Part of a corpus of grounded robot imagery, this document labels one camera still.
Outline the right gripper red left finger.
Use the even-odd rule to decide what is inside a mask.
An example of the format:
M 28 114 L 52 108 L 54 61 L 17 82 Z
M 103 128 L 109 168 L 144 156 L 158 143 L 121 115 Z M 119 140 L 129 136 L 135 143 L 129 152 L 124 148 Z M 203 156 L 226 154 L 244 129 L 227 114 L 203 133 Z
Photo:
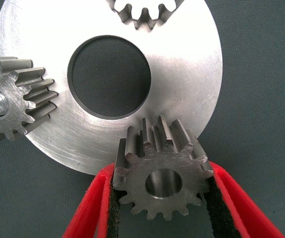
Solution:
M 117 238 L 120 199 L 125 191 L 114 190 L 114 163 L 101 169 L 91 182 L 65 230 L 64 238 Z

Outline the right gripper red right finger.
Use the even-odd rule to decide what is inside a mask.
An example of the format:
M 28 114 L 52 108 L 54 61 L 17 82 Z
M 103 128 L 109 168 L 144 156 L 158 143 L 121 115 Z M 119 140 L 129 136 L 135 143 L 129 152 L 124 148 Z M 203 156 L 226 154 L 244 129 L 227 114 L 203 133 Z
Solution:
M 207 161 L 204 170 L 212 174 L 208 179 L 210 191 L 204 196 L 214 237 L 284 237 L 224 168 Z

